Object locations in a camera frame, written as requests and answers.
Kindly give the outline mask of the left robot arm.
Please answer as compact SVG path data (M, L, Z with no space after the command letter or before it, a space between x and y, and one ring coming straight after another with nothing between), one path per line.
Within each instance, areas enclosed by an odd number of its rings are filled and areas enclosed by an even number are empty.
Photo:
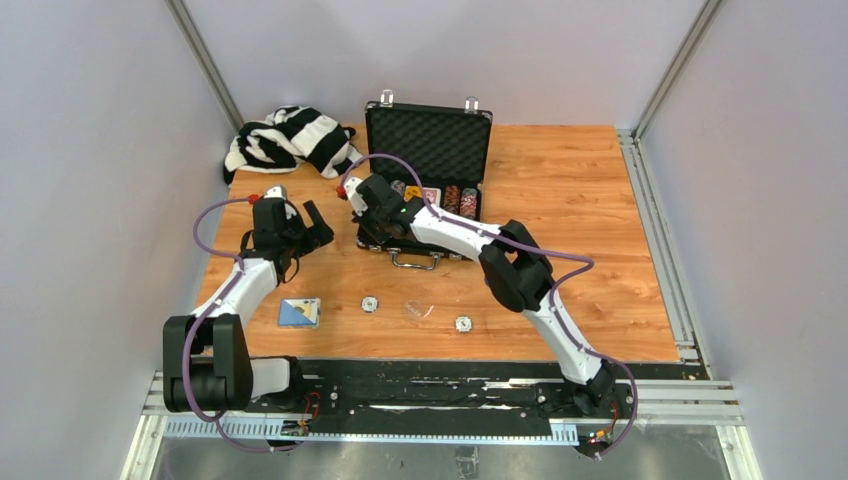
M253 227L232 255L227 279L194 311L164 323L163 397L170 412L194 412L210 421L265 395L283 413L305 403L298 360L251 357L245 329L265 297L286 282L288 269L330 244L334 232L312 201L297 208L273 192L247 201Z

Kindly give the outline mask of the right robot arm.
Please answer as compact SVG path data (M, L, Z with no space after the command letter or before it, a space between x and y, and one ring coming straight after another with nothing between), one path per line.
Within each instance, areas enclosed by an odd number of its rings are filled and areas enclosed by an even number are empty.
M595 417L609 407L614 371L567 311L553 278L553 252L541 249L522 223L481 223L418 197L405 199L378 174L344 180L339 194L350 202L354 222L379 244L415 241L475 261L495 300L527 318L554 353L574 386L574 408Z

